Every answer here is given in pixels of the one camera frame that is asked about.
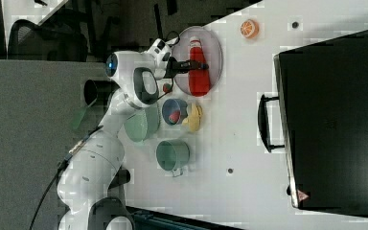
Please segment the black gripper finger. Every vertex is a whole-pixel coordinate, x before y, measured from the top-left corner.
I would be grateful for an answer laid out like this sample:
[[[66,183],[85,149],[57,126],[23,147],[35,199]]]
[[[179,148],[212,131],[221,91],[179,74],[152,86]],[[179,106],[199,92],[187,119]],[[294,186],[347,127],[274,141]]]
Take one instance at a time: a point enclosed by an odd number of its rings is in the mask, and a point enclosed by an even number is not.
[[[176,61],[172,64],[174,70],[207,70],[209,65],[196,60]]]

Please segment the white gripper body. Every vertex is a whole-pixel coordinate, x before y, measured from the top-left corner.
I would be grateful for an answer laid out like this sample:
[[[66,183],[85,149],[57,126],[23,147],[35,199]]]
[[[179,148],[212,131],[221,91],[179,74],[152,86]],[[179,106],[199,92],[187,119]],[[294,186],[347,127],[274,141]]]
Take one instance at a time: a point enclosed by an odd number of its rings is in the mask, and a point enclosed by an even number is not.
[[[172,79],[176,73],[173,70],[173,49],[170,43],[157,38],[144,52],[149,57],[150,70],[157,80]]]

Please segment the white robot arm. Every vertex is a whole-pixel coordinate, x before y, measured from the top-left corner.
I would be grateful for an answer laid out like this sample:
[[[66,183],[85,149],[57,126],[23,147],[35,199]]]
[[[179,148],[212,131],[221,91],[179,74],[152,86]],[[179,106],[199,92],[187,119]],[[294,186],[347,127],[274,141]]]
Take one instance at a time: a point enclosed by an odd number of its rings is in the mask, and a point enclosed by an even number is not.
[[[60,165],[57,195],[69,211],[57,230],[135,230],[126,206],[108,194],[125,156],[118,132],[128,118],[160,99],[159,80],[207,67],[201,60],[176,60],[172,45],[160,38],[145,52],[118,51],[108,57],[105,72],[118,88],[98,126]]]

